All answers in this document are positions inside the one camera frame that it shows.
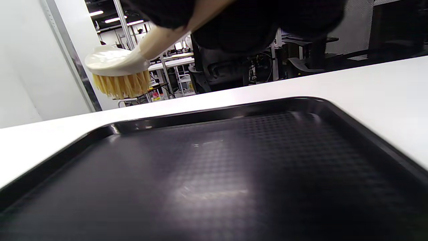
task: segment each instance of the white desk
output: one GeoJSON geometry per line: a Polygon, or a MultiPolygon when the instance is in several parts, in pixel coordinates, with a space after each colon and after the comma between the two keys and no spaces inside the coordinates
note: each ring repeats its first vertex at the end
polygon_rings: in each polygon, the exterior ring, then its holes
{"type": "Polygon", "coordinates": [[[1,129],[0,187],[105,124],[291,96],[330,100],[428,169],[427,66],[420,57],[1,129]]]}
{"type": "MultiPolygon", "coordinates": [[[[192,57],[187,57],[184,59],[167,61],[167,62],[165,62],[165,66],[167,68],[171,68],[171,67],[177,67],[180,65],[190,64],[190,63],[194,63],[194,62],[195,62],[195,59],[193,59],[192,57]]],[[[159,70],[159,69],[162,69],[161,63],[156,63],[156,64],[151,65],[149,67],[149,71],[155,71],[155,70],[159,70]]]]}
{"type": "Polygon", "coordinates": [[[191,56],[193,56],[193,53],[175,54],[171,57],[163,58],[163,60],[173,60],[173,59],[179,59],[179,58],[185,58],[185,57],[191,57],[191,56]]]}
{"type": "MultiPolygon", "coordinates": [[[[177,66],[185,65],[185,64],[190,64],[190,63],[194,63],[194,62],[195,62],[195,59],[193,59],[192,57],[187,57],[187,58],[184,58],[184,59],[167,61],[167,62],[165,62],[165,66],[167,68],[176,68],[177,66]]],[[[159,82],[160,83],[165,83],[165,81],[163,79],[163,76],[162,76],[162,73],[161,73],[162,69],[163,69],[162,63],[157,63],[157,64],[154,64],[154,65],[152,65],[152,66],[149,67],[149,71],[156,71],[156,74],[159,77],[159,82]]]]}

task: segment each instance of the brush handle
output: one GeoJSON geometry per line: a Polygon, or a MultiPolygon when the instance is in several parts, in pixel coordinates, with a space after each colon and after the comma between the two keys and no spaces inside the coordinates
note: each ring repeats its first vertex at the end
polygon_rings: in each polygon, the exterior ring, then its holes
{"type": "Polygon", "coordinates": [[[234,1],[235,0],[196,0],[193,16],[190,18],[187,26],[176,29],[168,29],[159,26],[152,28],[138,44],[141,55],[147,60],[157,58],[178,39],[188,32],[196,31],[205,25],[234,1]]]}

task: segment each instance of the ceiling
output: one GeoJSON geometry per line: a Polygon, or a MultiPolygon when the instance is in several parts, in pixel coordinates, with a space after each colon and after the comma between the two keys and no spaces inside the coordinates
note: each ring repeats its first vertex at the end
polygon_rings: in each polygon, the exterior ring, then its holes
{"type": "MultiPolygon", "coordinates": [[[[147,19],[141,16],[138,10],[132,9],[125,1],[121,1],[121,3],[122,3],[123,12],[125,16],[128,17],[126,19],[128,23],[139,21],[139,20],[147,21],[147,19]]],[[[117,11],[114,6],[113,0],[86,0],[86,6],[88,7],[89,12],[97,12],[100,10],[104,11],[103,14],[92,16],[92,21],[94,22],[94,25],[96,21],[100,29],[105,29],[105,28],[110,28],[110,27],[120,25],[119,21],[115,21],[108,24],[104,22],[108,19],[119,17],[117,15],[117,11]]]]}

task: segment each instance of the white brush head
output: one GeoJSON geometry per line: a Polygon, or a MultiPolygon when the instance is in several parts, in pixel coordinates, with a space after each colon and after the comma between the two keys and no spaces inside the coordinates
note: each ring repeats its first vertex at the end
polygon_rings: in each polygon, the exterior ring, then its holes
{"type": "Polygon", "coordinates": [[[146,71],[150,62],[145,59],[140,48],[133,51],[102,45],[85,59],[89,71],[101,76],[134,75],[146,71]]]}

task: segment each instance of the textured tray surface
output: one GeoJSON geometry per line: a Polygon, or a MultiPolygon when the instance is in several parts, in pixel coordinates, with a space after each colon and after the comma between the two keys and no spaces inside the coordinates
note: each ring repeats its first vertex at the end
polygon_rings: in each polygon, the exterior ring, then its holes
{"type": "Polygon", "coordinates": [[[0,214],[0,239],[412,240],[415,212],[333,126],[284,112],[110,136],[0,214]]]}

